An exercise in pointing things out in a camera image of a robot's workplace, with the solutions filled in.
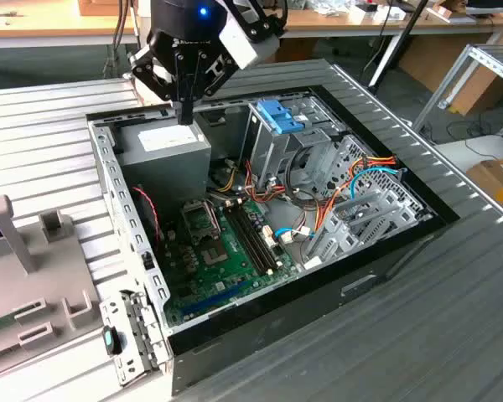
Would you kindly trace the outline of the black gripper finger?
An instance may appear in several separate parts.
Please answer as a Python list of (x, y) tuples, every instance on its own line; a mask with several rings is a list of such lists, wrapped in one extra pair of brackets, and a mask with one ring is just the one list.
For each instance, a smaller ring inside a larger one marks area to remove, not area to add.
[(205, 96), (214, 95), (238, 70), (233, 58), (222, 52), (213, 58), (204, 50), (199, 52), (192, 72), (185, 80), (184, 124), (193, 122), (194, 104)]
[(155, 73), (155, 57), (152, 50), (146, 44), (135, 54), (129, 55), (131, 72), (135, 79), (141, 81), (162, 101), (171, 101), (175, 109), (175, 115), (179, 125), (184, 124), (184, 108), (179, 99), (178, 86), (173, 76), (161, 77)]

